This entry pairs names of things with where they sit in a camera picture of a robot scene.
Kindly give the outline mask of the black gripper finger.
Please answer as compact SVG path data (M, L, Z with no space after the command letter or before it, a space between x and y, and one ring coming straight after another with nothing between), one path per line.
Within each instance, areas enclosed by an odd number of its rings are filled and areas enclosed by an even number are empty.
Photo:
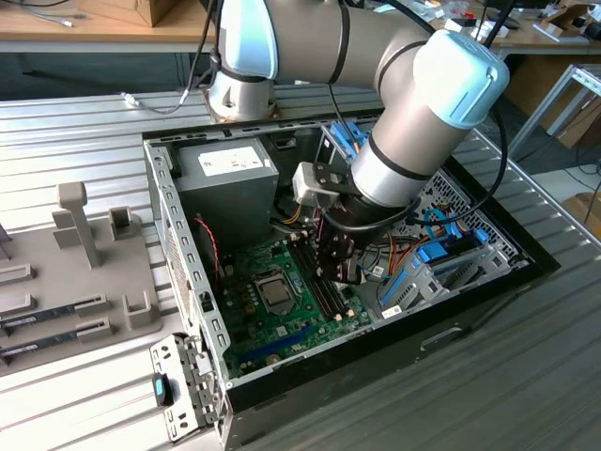
M316 233L316 274L330 281L338 280L338 232L330 224L320 224Z
M350 285L362 282L362 270L359 259L362 255L362 245L353 236L338 232L336 243L336 272L335 281Z

